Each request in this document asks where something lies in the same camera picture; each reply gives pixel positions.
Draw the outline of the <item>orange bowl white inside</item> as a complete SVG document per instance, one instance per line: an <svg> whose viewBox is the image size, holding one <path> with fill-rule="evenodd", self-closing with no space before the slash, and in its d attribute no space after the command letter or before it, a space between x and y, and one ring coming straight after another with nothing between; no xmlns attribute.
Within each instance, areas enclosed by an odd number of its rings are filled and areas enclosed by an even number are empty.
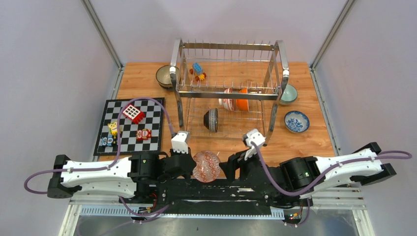
<svg viewBox="0 0 417 236"><path fill-rule="evenodd" d="M247 88L242 88L239 91L239 94L247 94ZM236 106L240 111L248 112L249 111L249 102L248 99L236 99Z"/></svg>

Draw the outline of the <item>small celadon green bowl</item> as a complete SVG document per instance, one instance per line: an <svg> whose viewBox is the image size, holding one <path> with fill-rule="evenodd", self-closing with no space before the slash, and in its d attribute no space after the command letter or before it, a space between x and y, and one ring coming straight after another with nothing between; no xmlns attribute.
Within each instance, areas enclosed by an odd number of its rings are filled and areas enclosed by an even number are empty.
<svg viewBox="0 0 417 236"><path fill-rule="evenodd" d="M285 99L281 99L281 100L279 101L279 104L280 104L280 105L283 105L283 106L287 106L287 105L290 105L290 104L294 103L296 100L297 100L296 98L295 98L295 99L293 99L293 100L285 100Z"/></svg>

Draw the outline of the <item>brown speckled bowl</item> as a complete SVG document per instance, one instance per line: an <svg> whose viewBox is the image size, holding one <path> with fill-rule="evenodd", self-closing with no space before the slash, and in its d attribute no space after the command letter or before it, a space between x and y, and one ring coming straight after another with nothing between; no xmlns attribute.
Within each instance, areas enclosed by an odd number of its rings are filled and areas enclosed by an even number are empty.
<svg viewBox="0 0 417 236"><path fill-rule="evenodd" d="M172 83L170 77L170 69L170 65L164 65L157 70L155 78L158 83Z"/></svg>

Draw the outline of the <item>large ribbed celadon bowl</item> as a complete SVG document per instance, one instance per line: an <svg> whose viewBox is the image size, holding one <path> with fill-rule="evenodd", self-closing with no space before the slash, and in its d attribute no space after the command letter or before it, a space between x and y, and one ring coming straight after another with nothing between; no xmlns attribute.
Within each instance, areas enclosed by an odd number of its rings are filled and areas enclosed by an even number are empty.
<svg viewBox="0 0 417 236"><path fill-rule="evenodd" d="M286 85L286 88L284 89L282 93L281 99L285 100L293 100L298 97L298 92L292 85L288 84Z"/></svg>

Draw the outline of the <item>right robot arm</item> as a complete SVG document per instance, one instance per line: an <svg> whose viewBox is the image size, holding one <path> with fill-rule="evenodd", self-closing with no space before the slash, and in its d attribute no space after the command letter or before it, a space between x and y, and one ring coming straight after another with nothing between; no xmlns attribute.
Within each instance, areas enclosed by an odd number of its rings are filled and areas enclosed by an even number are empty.
<svg viewBox="0 0 417 236"><path fill-rule="evenodd" d="M228 181L291 206L329 188L352 183L372 185L395 176L393 166L382 162L387 154L377 143L369 143L348 155L295 157L270 167L260 148L251 143L249 149L232 154L219 166Z"/></svg>

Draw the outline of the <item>orange floral white bowl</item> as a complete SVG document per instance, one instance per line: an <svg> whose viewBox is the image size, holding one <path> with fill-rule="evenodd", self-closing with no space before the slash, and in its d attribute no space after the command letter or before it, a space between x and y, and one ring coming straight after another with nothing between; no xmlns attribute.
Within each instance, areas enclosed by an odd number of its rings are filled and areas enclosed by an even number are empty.
<svg viewBox="0 0 417 236"><path fill-rule="evenodd" d="M233 111L235 109L235 104L233 99L230 98L219 98L218 103L220 106L222 106L224 109L228 111Z"/></svg>

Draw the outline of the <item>steel two-tier dish rack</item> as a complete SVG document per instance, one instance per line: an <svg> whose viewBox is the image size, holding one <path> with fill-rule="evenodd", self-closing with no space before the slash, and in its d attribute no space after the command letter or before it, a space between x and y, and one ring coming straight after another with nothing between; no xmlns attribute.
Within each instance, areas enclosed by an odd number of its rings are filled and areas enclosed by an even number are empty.
<svg viewBox="0 0 417 236"><path fill-rule="evenodd" d="M198 63L207 78L195 81L189 73ZM269 141L275 129L279 101L289 81L290 70L285 44L174 42L170 77L178 111L179 127L194 137L240 139L258 129ZM247 94L239 94L247 88ZM235 109L219 105L219 98L233 99ZM240 111L236 99L248 99L249 111ZM203 124L209 110L218 109L218 132Z"/></svg>

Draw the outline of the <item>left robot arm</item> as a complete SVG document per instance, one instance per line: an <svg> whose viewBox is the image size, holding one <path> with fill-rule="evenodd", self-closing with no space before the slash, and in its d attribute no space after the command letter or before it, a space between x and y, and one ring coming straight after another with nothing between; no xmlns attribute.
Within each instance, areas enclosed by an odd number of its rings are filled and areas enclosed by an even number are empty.
<svg viewBox="0 0 417 236"><path fill-rule="evenodd" d="M159 196L167 182L190 178L195 167L189 153L173 151L140 151L116 163L78 162L61 154L55 158L47 196L65 199L74 194L110 195L145 203L151 195Z"/></svg>

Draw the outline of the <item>dark patterned bowl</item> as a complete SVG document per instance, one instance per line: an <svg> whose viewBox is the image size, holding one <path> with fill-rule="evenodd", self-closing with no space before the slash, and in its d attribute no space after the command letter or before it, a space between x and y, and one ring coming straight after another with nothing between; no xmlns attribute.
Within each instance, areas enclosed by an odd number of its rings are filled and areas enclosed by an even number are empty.
<svg viewBox="0 0 417 236"><path fill-rule="evenodd" d="M209 109L203 116L204 127L210 132L218 132L218 109Z"/></svg>

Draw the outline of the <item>blue floral bowl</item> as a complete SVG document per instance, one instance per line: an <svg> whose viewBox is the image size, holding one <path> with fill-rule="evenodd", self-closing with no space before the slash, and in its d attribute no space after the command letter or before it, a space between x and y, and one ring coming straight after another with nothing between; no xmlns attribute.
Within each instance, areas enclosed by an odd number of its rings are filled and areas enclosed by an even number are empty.
<svg viewBox="0 0 417 236"><path fill-rule="evenodd" d="M293 133L303 133L310 127L310 120L303 112L289 111L284 116L284 123L286 128Z"/></svg>

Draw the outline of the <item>orange geometric pattern bowl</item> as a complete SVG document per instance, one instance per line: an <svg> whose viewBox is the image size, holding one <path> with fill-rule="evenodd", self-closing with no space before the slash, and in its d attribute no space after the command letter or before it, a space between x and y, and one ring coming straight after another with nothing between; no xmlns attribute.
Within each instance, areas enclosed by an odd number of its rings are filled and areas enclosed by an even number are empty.
<svg viewBox="0 0 417 236"><path fill-rule="evenodd" d="M196 167L193 169L193 177L203 183L216 180L221 172L220 159L211 151L200 151L193 156Z"/></svg>

